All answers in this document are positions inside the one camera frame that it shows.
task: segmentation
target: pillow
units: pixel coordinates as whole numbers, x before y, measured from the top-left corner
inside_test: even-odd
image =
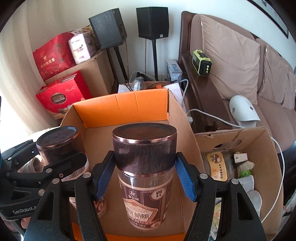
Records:
[[[235,95],[257,104],[260,44],[201,15],[204,53],[213,62],[210,78],[222,99]]]
[[[293,110],[295,108],[296,76],[289,71],[288,79],[282,107]]]
[[[266,45],[263,58],[263,83],[258,95],[281,104],[286,91],[286,83],[289,81],[287,73],[288,66],[272,47]]]

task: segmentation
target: sofa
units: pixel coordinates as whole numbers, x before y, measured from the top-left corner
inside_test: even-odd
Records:
[[[192,65],[196,49],[213,62],[208,77],[199,76]],[[285,204],[296,188],[296,77],[291,65],[242,27],[186,11],[181,17],[178,64],[190,82],[186,92],[190,109],[236,124],[229,110],[230,98],[240,94],[252,102],[260,118],[256,126],[266,127],[284,154]],[[191,112],[191,116],[195,133],[233,128],[198,112]]]

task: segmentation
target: white cup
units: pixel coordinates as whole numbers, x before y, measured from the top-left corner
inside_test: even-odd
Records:
[[[253,190],[253,191],[248,192],[248,196],[249,196],[258,216],[260,217],[260,209],[262,206],[262,198],[261,198],[260,193]]]
[[[254,177],[252,175],[238,178],[246,193],[254,190]]]

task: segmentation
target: plastic jar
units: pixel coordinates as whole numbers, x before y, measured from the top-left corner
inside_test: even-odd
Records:
[[[128,219],[140,229],[165,219],[176,156],[177,130],[159,123],[135,123],[113,131],[118,177]]]
[[[46,165],[58,163],[77,152],[85,154],[81,134],[74,126],[63,126],[52,129],[40,136],[36,142],[36,145],[42,160]],[[63,177],[64,175],[61,173],[60,178],[62,178],[62,181],[73,180],[77,179],[83,173],[88,171],[89,161],[87,160],[83,167],[75,170],[72,174],[66,177]],[[69,200],[70,203],[76,208],[75,198],[70,197]],[[100,198],[100,200],[94,202],[94,205],[98,216],[101,217],[107,209],[107,204],[104,198]]]
[[[234,168],[228,150],[203,153],[202,160],[205,172],[218,181],[229,181],[234,178]]]

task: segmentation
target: white box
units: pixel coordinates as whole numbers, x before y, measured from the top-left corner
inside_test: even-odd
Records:
[[[181,81],[182,70],[174,59],[167,59],[167,81]]]
[[[85,32],[73,36],[69,40],[69,46],[76,64],[90,59],[96,52],[91,32]]]

